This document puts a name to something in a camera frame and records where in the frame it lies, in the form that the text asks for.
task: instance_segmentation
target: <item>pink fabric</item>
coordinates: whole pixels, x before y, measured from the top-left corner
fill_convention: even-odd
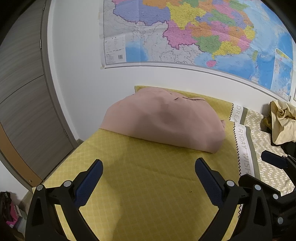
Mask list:
[[[211,153],[225,139],[223,124],[205,99],[156,87],[143,88],[113,104],[100,128]]]

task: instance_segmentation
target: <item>purple map region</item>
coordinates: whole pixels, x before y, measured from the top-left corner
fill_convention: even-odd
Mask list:
[[[158,7],[147,6],[142,0],[128,0],[115,5],[113,13],[122,17],[128,22],[144,22],[145,25],[152,25],[156,22],[170,20],[170,10],[168,7],[160,9]]]

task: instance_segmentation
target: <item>blue gripper pad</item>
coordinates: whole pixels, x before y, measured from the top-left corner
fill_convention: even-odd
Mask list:
[[[74,204],[77,208],[84,206],[91,196],[94,188],[103,174],[103,163],[95,160],[92,166],[86,171],[86,176],[76,188]]]
[[[211,173],[210,167],[202,158],[195,162],[195,173],[202,183],[211,203],[218,208],[223,206],[223,190]]]
[[[288,167],[285,158],[267,150],[261,153],[261,159],[279,169],[284,169]]]

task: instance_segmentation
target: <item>map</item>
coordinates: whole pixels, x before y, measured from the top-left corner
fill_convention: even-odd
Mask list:
[[[289,99],[292,37],[260,0],[104,0],[105,65],[210,68]]]

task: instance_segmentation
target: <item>black mechanical arm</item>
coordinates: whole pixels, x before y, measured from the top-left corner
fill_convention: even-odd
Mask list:
[[[296,160],[293,157],[280,157],[264,151],[261,158],[283,169],[296,186]],[[296,240],[295,190],[281,196],[278,190],[248,174],[241,176],[239,185],[236,185],[232,180],[224,180],[202,158],[196,160],[195,172],[212,204],[219,208],[199,241],[221,241],[239,204],[242,210],[229,241]],[[55,209],[55,205],[60,205],[77,241],[98,241],[79,207],[87,203],[102,173],[103,164],[96,160],[74,181],[65,181],[55,188],[37,186],[28,214],[26,240],[68,240]]]

